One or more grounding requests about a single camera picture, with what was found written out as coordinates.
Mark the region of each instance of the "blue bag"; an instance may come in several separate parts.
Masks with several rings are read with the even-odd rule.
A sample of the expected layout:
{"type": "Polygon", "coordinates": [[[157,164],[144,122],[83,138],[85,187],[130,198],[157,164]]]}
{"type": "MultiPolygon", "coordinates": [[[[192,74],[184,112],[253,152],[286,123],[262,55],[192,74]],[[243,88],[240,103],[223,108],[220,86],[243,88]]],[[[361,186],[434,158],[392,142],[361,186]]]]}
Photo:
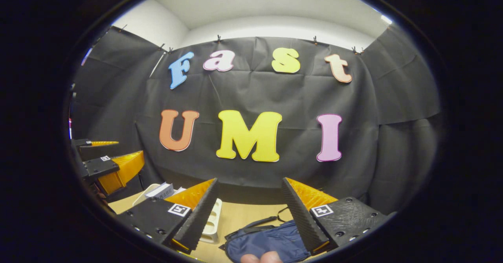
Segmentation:
{"type": "Polygon", "coordinates": [[[279,219],[273,216],[253,222],[246,227],[225,236],[226,242],[220,246],[234,263],[240,263],[241,256],[253,254],[260,258],[264,253],[278,252],[283,263],[303,261],[310,256],[300,238],[293,220],[280,226],[256,225],[279,219]]]}

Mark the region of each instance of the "wooden table surface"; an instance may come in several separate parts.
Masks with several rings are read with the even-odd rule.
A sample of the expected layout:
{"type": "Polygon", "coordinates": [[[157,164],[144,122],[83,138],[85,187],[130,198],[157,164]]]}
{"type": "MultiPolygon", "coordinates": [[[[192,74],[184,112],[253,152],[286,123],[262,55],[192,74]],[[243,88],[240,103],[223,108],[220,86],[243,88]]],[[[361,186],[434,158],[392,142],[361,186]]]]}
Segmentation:
{"type": "MultiPolygon", "coordinates": [[[[122,200],[111,202],[108,205],[116,213],[122,213],[133,206],[133,202],[140,196],[141,193],[126,197],[122,200]]],[[[225,255],[225,251],[219,249],[220,245],[225,243],[224,236],[241,229],[251,222],[261,220],[270,216],[276,216],[278,211],[287,207],[286,204],[279,205],[252,205],[252,204],[237,204],[230,202],[222,202],[222,210],[218,222],[217,234],[218,243],[207,243],[199,241],[196,250],[191,252],[191,256],[207,263],[232,263],[225,255]]],[[[288,209],[280,213],[282,220],[292,220],[292,215],[288,209]]],[[[274,220],[263,225],[281,225],[282,222],[274,220]]]]}

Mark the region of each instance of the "foam letter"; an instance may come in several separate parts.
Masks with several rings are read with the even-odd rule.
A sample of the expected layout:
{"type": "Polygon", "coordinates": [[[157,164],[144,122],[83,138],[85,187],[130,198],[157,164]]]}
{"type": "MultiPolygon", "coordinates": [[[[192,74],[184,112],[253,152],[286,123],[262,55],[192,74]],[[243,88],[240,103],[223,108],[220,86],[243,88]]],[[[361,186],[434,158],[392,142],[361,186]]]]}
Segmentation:
{"type": "Polygon", "coordinates": [[[159,140],[160,143],[169,150],[173,151],[183,151],[187,149],[190,145],[192,139],[192,129],[194,128],[194,120],[199,117],[199,113],[196,111],[184,111],[182,116],[184,117],[184,128],[182,130],[182,138],[176,141],[171,138],[171,129],[173,128],[173,120],[178,116],[178,112],[175,110],[164,110],[160,113],[162,116],[162,121],[159,130],[159,140]]]}
{"type": "Polygon", "coordinates": [[[189,71],[190,64],[189,64],[189,59],[192,59],[194,57],[193,52],[188,52],[176,61],[174,63],[169,65],[169,69],[171,70],[171,89],[174,89],[176,86],[182,84],[185,79],[187,79],[187,76],[183,74],[183,72],[189,71]]]}
{"type": "Polygon", "coordinates": [[[263,112],[259,115],[251,130],[244,123],[241,114],[234,110],[221,111],[218,114],[222,120],[222,143],[217,150],[217,156],[234,159],[236,152],[232,150],[232,141],[242,159],[246,159],[257,143],[257,150],[251,158],[260,162],[277,162],[280,155],[276,153],[276,133],[282,116],[277,112],[263,112]]]}
{"type": "Polygon", "coordinates": [[[207,71],[218,70],[221,72],[230,71],[234,66],[232,60],[236,54],[231,50],[216,51],[210,55],[212,59],[207,60],[203,64],[203,68],[207,71]]]}
{"type": "Polygon", "coordinates": [[[341,159],[339,151],[339,123],[343,120],[336,114],[322,114],[316,119],[321,124],[321,152],[316,156],[319,162],[341,159]]]}
{"type": "Polygon", "coordinates": [[[277,72],[295,73],[300,70],[300,62],[296,60],[299,53],[294,49],[277,48],[273,52],[275,59],[272,64],[277,72]]]}
{"type": "Polygon", "coordinates": [[[339,55],[333,54],[325,57],[325,61],[330,63],[330,68],[332,68],[332,74],[342,83],[349,83],[352,80],[351,75],[344,72],[343,66],[347,66],[347,62],[339,57],[339,55]]]}

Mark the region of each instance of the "finger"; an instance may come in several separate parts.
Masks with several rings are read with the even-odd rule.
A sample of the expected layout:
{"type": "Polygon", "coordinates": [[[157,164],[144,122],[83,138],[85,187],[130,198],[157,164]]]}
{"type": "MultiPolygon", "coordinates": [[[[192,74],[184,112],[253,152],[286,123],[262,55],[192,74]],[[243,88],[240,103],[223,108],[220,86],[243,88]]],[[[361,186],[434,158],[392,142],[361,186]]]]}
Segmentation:
{"type": "Polygon", "coordinates": [[[241,263],[260,263],[260,260],[253,254],[241,256],[241,263]]]}
{"type": "Polygon", "coordinates": [[[260,258],[260,263],[283,263],[283,261],[281,261],[278,252],[266,252],[260,258]]]}

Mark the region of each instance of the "white wall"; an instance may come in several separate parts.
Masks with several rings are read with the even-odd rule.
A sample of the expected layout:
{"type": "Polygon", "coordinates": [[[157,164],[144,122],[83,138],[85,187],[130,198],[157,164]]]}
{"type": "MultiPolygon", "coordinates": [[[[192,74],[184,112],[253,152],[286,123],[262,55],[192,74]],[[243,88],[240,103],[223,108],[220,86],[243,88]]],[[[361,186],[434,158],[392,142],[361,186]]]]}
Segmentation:
{"type": "Polygon", "coordinates": [[[183,38],[189,32],[189,29],[178,17],[167,10],[155,0],[146,0],[123,14],[114,26],[124,27],[133,34],[146,39],[157,46],[168,50],[169,47],[177,49],[181,46],[183,38]]]}
{"type": "Polygon", "coordinates": [[[353,46],[361,51],[375,38],[351,28],[334,23],[293,16],[244,17],[208,24],[190,30],[180,47],[239,37],[290,37],[316,40],[351,50],[353,46]]]}

